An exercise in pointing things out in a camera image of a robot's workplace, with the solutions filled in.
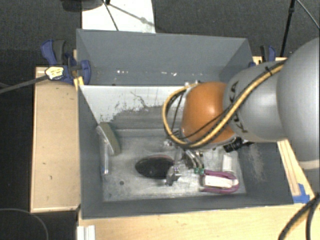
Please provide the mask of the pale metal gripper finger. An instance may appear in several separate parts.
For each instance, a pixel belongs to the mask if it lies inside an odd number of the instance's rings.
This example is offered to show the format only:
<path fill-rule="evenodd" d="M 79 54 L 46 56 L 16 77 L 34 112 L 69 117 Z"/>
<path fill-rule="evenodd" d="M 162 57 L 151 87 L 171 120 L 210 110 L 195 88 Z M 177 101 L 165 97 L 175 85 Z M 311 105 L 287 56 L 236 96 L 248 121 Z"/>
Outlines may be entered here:
<path fill-rule="evenodd" d="M 174 184 L 174 182 L 179 180 L 181 175 L 182 175 L 182 173 L 181 173 L 180 168 L 178 166 L 171 166 L 168 169 L 168 172 L 166 174 L 165 184 L 167 186 L 172 186 Z"/>
<path fill-rule="evenodd" d="M 174 167 L 179 167 L 180 163 L 181 163 L 181 149 L 176 149 L 175 153 L 174 153 L 174 163 L 173 166 Z"/>

